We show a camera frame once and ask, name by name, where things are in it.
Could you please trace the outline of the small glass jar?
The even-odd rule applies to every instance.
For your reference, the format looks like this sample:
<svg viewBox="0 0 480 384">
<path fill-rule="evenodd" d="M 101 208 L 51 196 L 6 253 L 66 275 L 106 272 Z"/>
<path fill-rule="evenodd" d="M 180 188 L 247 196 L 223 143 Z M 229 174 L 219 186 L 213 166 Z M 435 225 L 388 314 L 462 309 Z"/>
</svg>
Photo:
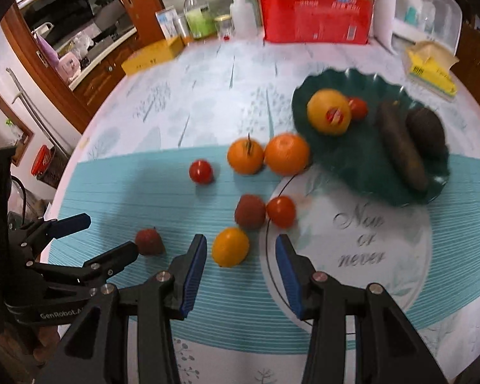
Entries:
<svg viewBox="0 0 480 384">
<path fill-rule="evenodd" d="M 229 41 L 234 34 L 234 25 L 231 14 L 224 14 L 214 18 L 218 37 L 224 41 Z"/>
</svg>

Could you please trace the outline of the patterned tablecloth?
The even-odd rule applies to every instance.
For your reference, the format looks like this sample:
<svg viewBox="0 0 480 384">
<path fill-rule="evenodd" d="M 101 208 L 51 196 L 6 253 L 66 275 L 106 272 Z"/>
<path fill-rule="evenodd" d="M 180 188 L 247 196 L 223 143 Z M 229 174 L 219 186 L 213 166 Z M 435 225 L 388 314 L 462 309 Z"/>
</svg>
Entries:
<svg viewBox="0 0 480 384">
<path fill-rule="evenodd" d="M 79 266 L 134 240 L 160 255 L 112 274 L 125 290 L 205 238 L 190 314 L 172 323 L 185 383 L 353 381 L 361 318 L 332 287 L 387 296 L 455 378 L 480 355 L 480 106 L 408 78 L 379 44 L 190 44 L 126 76 L 67 164 L 52 215 L 91 225 L 52 242 Z"/>
</svg>

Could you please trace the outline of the yellow tissue pack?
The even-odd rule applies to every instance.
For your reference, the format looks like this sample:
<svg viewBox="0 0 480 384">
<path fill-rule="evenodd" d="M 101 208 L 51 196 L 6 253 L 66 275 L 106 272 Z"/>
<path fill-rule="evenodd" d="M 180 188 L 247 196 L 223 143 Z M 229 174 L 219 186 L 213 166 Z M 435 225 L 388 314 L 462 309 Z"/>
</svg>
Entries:
<svg viewBox="0 0 480 384">
<path fill-rule="evenodd" d="M 448 100 L 456 97 L 457 86 L 451 67 L 459 59 L 446 47 L 433 41 L 421 41 L 405 48 L 402 63 L 407 76 Z"/>
</svg>

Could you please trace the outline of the clear bottle green label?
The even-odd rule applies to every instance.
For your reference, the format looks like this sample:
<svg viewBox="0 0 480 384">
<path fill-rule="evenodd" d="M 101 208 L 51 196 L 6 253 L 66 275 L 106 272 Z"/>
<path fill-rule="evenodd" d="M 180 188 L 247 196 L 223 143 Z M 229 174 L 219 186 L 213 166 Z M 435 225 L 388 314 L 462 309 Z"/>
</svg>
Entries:
<svg viewBox="0 0 480 384">
<path fill-rule="evenodd" d="M 194 40 L 205 39 L 217 32 L 206 0 L 184 0 L 184 16 Z"/>
</svg>

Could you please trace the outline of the round mandarin orange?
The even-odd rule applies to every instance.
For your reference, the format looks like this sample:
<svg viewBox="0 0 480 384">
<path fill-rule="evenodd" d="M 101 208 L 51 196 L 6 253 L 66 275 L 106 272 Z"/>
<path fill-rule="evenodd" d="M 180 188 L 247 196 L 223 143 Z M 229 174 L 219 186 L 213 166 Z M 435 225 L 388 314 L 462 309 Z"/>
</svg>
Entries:
<svg viewBox="0 0 480 384">
<path fill-rule="evenodd" d="M 281 176 L 303 172 L 310 164 L 310 147 L 300 135 L 280 133 L 264 149 L 264 164 Z"/>
</svg>

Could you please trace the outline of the white squeeze wash bottle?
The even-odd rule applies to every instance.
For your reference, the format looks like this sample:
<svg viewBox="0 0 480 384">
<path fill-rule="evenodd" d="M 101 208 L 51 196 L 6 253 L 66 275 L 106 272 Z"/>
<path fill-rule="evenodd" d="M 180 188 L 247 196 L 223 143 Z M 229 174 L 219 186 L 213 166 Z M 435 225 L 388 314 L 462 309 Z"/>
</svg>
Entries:
<svg viewBox="0 0 480 384">
<path fill-rule="evenodd" d="M 254 38 L 258 34 L 257 21 L 249 0 L 233 0 L 229 6 L 235 36 L 238 39 Z"/>
</svg>

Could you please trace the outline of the white blue carton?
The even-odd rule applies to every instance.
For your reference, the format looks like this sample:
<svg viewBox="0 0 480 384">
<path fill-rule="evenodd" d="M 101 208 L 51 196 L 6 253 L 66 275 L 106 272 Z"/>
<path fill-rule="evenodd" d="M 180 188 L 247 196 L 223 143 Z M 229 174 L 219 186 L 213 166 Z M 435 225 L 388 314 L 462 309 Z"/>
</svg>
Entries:
<svg viewBox="0 0 480 384">
<path fill-rule="evenodd" d="M 178 12 L 173 6 L 163 9 L 162 11 L 157 11 L 155 17 L 166 40 L 178 36 L 174 23 L 174 20 L 178 17 Z"/>
</svg>

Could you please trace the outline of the small yellow orange kumquat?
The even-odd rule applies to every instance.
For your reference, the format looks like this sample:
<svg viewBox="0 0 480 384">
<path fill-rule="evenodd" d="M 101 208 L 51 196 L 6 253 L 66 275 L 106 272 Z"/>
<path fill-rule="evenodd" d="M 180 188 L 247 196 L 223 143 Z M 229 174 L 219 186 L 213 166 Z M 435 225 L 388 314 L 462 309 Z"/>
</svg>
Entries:
<svg viewBox="0 0 480 384">
<path fill-rule="evenodd" d="M 220 267 L 231 268 L 241 264 L 250 251 L 247 234 L 238 227 L 228 227 L 215 238 L 212 258 Z"/>
</svg>

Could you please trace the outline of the cherry tomato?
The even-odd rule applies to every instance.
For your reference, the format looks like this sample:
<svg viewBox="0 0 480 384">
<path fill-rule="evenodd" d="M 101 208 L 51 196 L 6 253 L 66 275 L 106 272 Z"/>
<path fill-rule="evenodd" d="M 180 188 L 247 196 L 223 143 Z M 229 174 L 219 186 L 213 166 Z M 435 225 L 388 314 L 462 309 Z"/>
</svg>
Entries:
<svg viewBox="0 0 480 384">
<path fill-rule="evenodd" d="M 274 225 L 290 228 L 296 220 L 296 205 L 290 197 L 279 196 L 266 204 L 266 213 Z"/>
<path fill-rule="evenodd" d="M 349 99 L 348 105 L 352 121 L 363 121 L 368 116 L 368 104 L 365 100 L 353 97 Z"/>
<path fill-rule="evenodd" d="M 190 179 L 199 185 L 208 185 L 214 181 L 212 165 L 207 160 L 195 160 L 189 167 Z"/>
</svg>

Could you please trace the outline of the yellow flat box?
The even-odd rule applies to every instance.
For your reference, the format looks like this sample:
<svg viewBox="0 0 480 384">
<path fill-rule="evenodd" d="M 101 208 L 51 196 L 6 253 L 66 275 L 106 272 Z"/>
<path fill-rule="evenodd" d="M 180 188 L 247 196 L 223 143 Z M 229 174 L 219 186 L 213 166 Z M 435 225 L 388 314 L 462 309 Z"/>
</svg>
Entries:
<svg viewBox="0 0 480 384">
<path fill-rule="evenodd" d="M 121 68 L 128 76 L 132 76 L 153 66 L 176 59 L 183 50 L 184 43 L 179 36 L 160 40 L 135 51 L 121 64 Z"/>
</svg>

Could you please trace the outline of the red bucket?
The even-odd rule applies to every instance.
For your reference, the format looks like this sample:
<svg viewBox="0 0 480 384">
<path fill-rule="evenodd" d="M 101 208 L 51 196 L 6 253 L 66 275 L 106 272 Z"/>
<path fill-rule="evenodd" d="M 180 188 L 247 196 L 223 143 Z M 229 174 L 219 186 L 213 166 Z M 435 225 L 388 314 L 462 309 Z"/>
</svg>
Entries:
<svg viewBox="0 0 480 384">
<path fill-rule="evenodd" d="M 47 145 L 43 145 L 34 159 L 31 175 L 34 177 L 42 175 L 49 168 L 55 152 L 56 148 L 49 148 Z"/>
</svg>

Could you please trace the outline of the red lychee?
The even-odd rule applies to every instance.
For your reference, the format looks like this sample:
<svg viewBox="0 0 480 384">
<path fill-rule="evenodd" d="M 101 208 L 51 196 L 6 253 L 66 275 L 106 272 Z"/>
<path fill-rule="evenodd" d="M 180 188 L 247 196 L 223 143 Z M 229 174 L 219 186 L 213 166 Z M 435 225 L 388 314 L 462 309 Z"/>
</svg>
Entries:
<svg viewBox="0 0 480 384">
<path fill-rule="evenodd" d="M 265 203 L 257 195 L 241 196 L 235 209 L 234 219 L 246 230 L 259 230 L 266 219 Z"/>
<path fill-rule="evenodd" d="M 155 228 L 145 228 L 137 232 L 135 243 L 143 256 L 156 256 L 165 253 L 162 237 Z"/>
</svg>

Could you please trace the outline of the mandarin orange with stem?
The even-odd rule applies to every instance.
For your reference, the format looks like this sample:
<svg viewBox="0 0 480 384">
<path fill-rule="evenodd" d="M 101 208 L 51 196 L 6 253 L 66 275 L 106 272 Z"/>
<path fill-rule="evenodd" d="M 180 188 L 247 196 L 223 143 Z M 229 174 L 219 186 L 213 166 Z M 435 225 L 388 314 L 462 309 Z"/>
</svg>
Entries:
<svg viewBox="0 0 480 384">
<path fill-rule="evenodd" d="M 226 159 L 235 172 L 241 175 L 252 175 L 258 173 L 263 167 L 264 150 L 248 134 L 229 146 Z"/>
</svg>

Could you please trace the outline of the large yellow orange with sticker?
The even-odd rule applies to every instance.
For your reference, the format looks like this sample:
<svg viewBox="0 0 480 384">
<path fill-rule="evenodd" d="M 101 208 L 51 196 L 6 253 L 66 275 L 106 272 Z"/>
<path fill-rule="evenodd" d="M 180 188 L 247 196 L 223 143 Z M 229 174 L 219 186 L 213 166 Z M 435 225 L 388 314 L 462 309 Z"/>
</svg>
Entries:
<svg viewBox="0 0 480 384">
<path fill-rule="evenodd" d="M 308 122 L 319 133 L 339 136 L 352 120 L 348 98 L 335 89 L 320 89 L 307 104 Z"/>
</svg>

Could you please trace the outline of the red paper cup package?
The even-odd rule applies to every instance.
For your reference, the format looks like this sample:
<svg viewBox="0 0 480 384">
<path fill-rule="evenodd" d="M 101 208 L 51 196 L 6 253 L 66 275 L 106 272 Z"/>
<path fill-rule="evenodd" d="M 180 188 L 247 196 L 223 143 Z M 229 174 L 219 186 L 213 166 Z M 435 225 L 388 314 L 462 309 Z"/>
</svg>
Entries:
<svg viewBox="0 0 480 384">
<path fill-rule="evenodd" d="M 375 0 L 258 0 L 264 39 L 272 44 L 365 45 Z"/>
</svg>

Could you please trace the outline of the overripe dark banana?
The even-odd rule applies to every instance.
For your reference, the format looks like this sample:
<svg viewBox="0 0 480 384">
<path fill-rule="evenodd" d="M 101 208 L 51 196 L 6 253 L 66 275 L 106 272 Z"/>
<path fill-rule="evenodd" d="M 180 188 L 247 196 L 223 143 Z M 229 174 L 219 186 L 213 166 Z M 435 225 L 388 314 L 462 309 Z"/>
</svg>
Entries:
<svg viewBox="0 0 480 384">
<path fill-rule="evenodd" d="M 389 160 L 398 174 L 409 188 L 425 192 L 429 179 L 424 163 L 401 118 L 398 101 L 383 101 L 377 108 L 375 124 Z"/>
</svg>

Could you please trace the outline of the dark green scalloped plate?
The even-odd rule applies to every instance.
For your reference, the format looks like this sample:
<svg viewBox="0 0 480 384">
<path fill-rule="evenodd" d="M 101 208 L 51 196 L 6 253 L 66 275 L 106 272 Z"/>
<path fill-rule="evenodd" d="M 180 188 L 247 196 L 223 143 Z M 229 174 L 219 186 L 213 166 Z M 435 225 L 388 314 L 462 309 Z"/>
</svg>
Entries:
<svg viewBox="0 0 480 384">
<path fill-rule="evenodd" d="M 342 135 L 319 133 L 308 122 L 307 104 L 320 89 L 334 89 L 348 97 L 365 100 L 368 117 L 351 123 Z M 397 103 L 402 120 L 407 118 L 408 112 L 425 107 L 404 87 L 389 83 L 378 74 L 367 75 L 355 68 L 328 68 L 306 77 L 295 89 L 291 107 L 296 131 L 308 142 L 313 162 L 353 191 L 394 206 L 430 203 L 440 196 L 449 180 L 449 152 L 423 160 L 428 189 L 425 192 L 413 189 L 392 163 L 376 125 L 377 109 L 384 101 Z"/>
</svg>

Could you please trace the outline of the white cosmetics storage box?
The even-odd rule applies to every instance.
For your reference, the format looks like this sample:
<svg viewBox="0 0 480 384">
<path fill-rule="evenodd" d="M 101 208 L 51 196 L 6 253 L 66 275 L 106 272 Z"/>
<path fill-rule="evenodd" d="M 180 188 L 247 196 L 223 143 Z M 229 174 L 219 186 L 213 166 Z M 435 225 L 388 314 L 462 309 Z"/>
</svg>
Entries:
<svg viewBox="0 0 480 384">
<path fill-rule="evenodd" d="M 374 0 L 374 37 L 389 51 L 398 37 L 413 44 L 437 42 L 455 54 L 461 26 L 455 0 Z"/>
</svg>

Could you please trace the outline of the dark avocado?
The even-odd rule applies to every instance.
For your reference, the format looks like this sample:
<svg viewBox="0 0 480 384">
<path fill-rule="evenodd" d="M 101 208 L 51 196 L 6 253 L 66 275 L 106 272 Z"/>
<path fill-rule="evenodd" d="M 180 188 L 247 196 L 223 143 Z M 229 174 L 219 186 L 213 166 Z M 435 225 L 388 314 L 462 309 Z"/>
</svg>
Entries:
<svg viewBox="0 0 480 384">
<path fill-rule="evenodd" d="M 436 158 L 447 153 L 442 121 L 432 109 L 427 107 L 410 109 L 405 123 L 407 132 L 420 156 Z"/>
</svg>

